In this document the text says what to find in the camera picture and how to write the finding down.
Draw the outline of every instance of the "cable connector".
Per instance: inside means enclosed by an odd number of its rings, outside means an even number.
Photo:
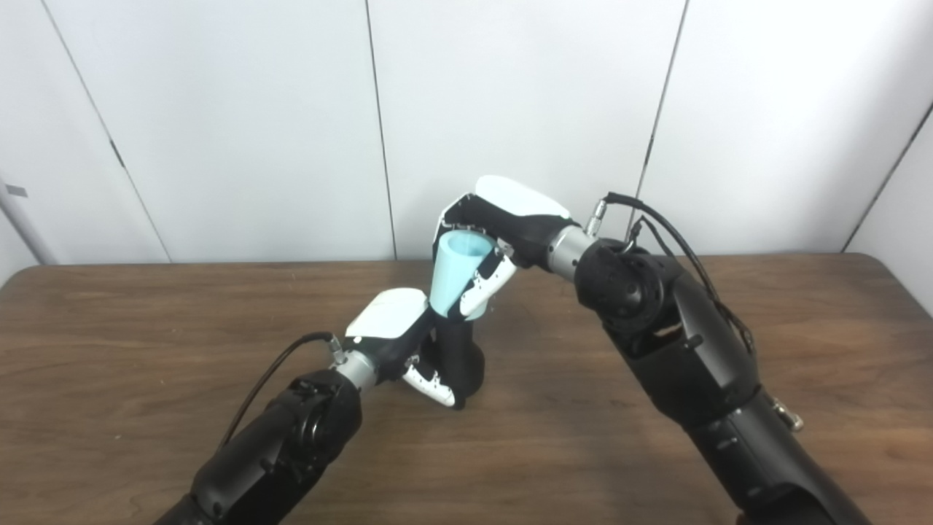
[[[334,356],[334,362],[336,364],[344,364],[347,362],[347,354],[343,351],[341,342],[336,335],[327,341],[327,347],[330,349],[330,355]]]
[[[590,215],[590,220],[587,220],[586,228],[583,228],[583,233],[589,237],[596,237],[596,234],[599,233],[599,228],[603,225],[603,217],[606,216],[606,200],[600,199],[596,203],[596,207],[592,209],[592,215]]]

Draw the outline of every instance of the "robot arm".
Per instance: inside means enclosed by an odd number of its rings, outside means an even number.
[[[359,429],[361,397],[405,373],[429,336],[425,294],[393,289],[376,296],[347,328],[343,345],[326,339],[334,362],[296,377],[256,419],[194,476],[191,489],[159,525],[275,524],[307,494]]]
[[[718,300],[702,266],[703,285],[672,256],[599,238],[608,204],[648,213],[696,262],[673,226],[632,197],[610,193],[583,228],[547,197],[501,177],[481,178],[475,194],[448,208],[439,234],[482,230],[504,243],[503,261],[573,282],[652,403],[687,433],[747,522],[870,525],[794,439],[802,421],[761,385],[751,334]],[[482,280],[478,272],[461,307]]]

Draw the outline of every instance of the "robotic hand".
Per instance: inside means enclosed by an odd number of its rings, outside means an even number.
[[[644,217],[631,238],[599,238],[609,204],[641,210],[677,241],[702,284],[684,269]],[[635,244],[646,224],[665,255]],[[538,266],[574,283],[652,403],[679,424],[756,525],[870,525],[807,455],[792,432],[799,417],[759,381],[751,332],[719,301],[703,266],[667,220],[632,197],[600,200],[586,227],[550,198],[503,177],[482,177],[440,216],[442,236],[479,230],[497,241],[447,316],[464,319],[516,267]]]

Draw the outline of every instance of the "black cable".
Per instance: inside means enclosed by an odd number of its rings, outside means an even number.
[[[233,421],[230,422],[230,426],[227,431],[224,433],[224,437],[220,440],[220,446],[217,447],[217,451],[220,451],[221,448],[225,447],[227,443],[230,442],[230,439],[233,437],[233,433],[236,432],[237,426],[240,425],[240,421],[243,420],[243,415],[246,413],[246,409],[249,408],[249,405],[253,403],[253,400],[256,399],[259,391],[262,390],[263,385],[266,384],[266,381],[272,377],[272,374],[285,362],[285,359],[295,351],[296,348],[304,345],[305,343],[310,343],[312,341],[330,341],[334,338],[334,334],[330,332],[311,332],[306,333],[305,335],[299,337],[294,343],[288,345],[288,348],[282,350],[282,353],[279,354],[279,357],[275,358],[275,361],[269,365],[269,369],[266,370],[266,373],[263,374],[259,381],[256,383],[256,386],[246,394],[246,399],[243,400],[243,404],[240,405],[240,408],[236,411],[236,415],[233,416]]]
[[[719,294],[716,292],[716,287],[713,286],[713,281],[706,273],[706,269],[703,268],[703,264],[700,263],[700,259],[697,258],[696,253],[693,253],[693,249],[691,249],[690,245],[687,244],[687,241],[684,239],[683,235],[681,235],[680,232],[678,232],[674,227],[674,225],[668,222],[668,220],[665,219],[662,214],[655,211],[655,209],[651,206],[648,206],[642,201],[628,195],[609,192],[603,200],[609,204],[623,205],[640,210],[648,214],[652,219],[656,220],[661,225],[661,227],[663,227],[664,230],[667,230],[667,233],[674,238],[677,245],[681,250],[683,250],[684,255],[687,256],[690,264],[692,264],[696,269],[697,274],[700,276],[700,280],[703,282],[703,285],[706,287],[706,291],[710,295],[710,299],[716,302],[719,301]]]
[[[654,222],[648,220],[644,215],[639,217],[638,220],[635,221],[635,224],[632,226],[632,240],[638,238],[638,234],[641,232],[642,224],[645,224],[648,229],[651,230],[651,234],[654,236],[654,240],[658,241],[658,246],[661,247],[661,251],[664,252],[664,255],[668,257],[675,257],[671,249],[667,248],[667,243],[664,242],[661,234],[658,233],[658,228],[654,225]]]

